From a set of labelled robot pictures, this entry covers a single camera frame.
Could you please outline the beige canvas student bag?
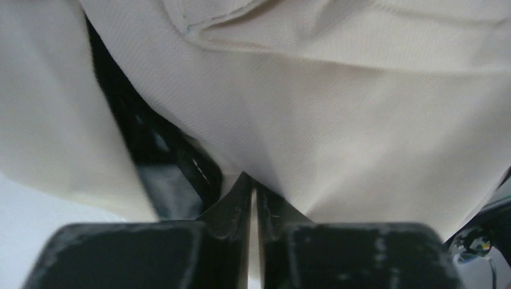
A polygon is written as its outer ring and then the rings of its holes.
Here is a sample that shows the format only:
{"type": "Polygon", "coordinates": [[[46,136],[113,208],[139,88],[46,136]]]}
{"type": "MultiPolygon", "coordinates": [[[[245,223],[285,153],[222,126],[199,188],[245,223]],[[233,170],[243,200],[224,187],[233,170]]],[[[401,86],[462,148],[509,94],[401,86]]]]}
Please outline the beige canvas student bag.
{"type": "Polygon", "coordinates": [[[154,220],[86,22],[142,98],[319,222],[443,238],[510,167],[509,1],[2,1],[1,173],[154,220]]]}

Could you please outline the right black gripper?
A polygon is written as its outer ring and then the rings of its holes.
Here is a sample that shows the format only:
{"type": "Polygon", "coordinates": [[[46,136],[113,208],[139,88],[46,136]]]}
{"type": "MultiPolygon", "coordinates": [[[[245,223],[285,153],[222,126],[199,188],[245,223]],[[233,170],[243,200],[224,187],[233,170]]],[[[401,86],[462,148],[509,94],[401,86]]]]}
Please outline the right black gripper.
{"type": "Polygon", "coordinates": [[[452,253],[486,256],[498,249],[510,264],[510,170],[490,201],[465,226],[445,242],[452,253]]]}

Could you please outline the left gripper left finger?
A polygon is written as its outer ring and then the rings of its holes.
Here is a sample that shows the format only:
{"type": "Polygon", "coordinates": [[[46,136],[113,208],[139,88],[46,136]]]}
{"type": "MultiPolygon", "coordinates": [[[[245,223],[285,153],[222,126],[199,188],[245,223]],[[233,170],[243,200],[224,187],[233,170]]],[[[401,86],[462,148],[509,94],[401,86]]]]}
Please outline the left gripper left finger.
{"type": "Polygon", "coordinates": [[[196,220],[64,226],[24,288],[246,288],[252,185],[241,174],[196,220]]]}

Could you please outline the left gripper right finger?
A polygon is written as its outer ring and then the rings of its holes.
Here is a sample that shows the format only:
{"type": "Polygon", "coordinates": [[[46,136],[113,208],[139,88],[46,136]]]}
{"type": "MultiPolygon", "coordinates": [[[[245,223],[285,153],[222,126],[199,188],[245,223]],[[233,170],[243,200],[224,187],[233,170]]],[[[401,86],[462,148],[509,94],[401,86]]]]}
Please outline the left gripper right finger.
{"type": "Polygon", "coordinates": [[[255,186],[263,288],[462,288],[420,223],[315,223],[255,186]]]}

